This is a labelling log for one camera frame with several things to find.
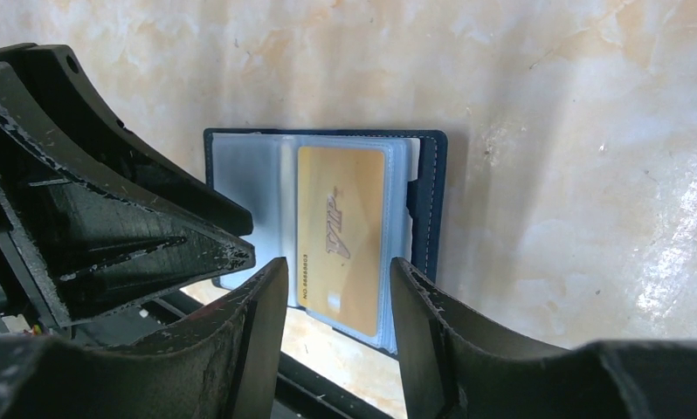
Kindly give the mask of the gold VIP card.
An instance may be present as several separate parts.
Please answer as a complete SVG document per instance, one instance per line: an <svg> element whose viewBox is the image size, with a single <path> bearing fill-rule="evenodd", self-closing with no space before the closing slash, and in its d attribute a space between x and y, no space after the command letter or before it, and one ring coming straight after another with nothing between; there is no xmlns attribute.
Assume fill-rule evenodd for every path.
<svg viewBox="0 0 697 419"><path fill-rule="evenodd" d="M297 158L298 301L357 333L378 328L385 156L302 147Z"/></svg>

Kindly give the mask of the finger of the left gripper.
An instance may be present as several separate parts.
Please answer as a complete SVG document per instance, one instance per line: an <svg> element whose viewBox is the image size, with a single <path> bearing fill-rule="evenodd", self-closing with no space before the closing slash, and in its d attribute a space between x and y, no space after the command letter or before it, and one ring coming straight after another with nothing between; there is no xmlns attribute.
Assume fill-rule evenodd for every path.
<svg viewBox="0 0 697 419"><path fill-rule="evenodd" d="M210 189L129 130L100 96L68 45L0 48L31 96L96 161L135 185L236 237L252 233L249 210Z"/></svg>
<svg viewBox="0 0 697 419"><path fill-rule="evenodd" d="M65 328L255 264L250 214L130 149L90 155L0 62L0 313Z"/></svg>

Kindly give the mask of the navy blue card holder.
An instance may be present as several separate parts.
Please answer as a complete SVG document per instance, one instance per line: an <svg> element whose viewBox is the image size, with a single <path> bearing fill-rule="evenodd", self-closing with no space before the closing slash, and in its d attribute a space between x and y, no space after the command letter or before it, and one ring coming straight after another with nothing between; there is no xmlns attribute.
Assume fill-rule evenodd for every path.
<svg viewBox="0 0 697 419"><path fill-rule="evenodd" d="M435 278L447 152L440 130L204 131L207 184L252 214L258 265L287 260L288 305L389 355L390 262Z"/></svg>

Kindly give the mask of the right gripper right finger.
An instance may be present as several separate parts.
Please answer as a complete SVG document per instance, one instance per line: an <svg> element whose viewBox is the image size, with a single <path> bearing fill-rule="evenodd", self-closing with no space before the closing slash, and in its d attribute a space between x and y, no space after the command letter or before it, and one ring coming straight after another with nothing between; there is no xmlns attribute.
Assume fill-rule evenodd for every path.
<svg viewBox="0 0 697 419"><path fill-rule="evenodd" d="M390 265L410 418L697 418L697 340L564 349L506 328Z"/></svg>

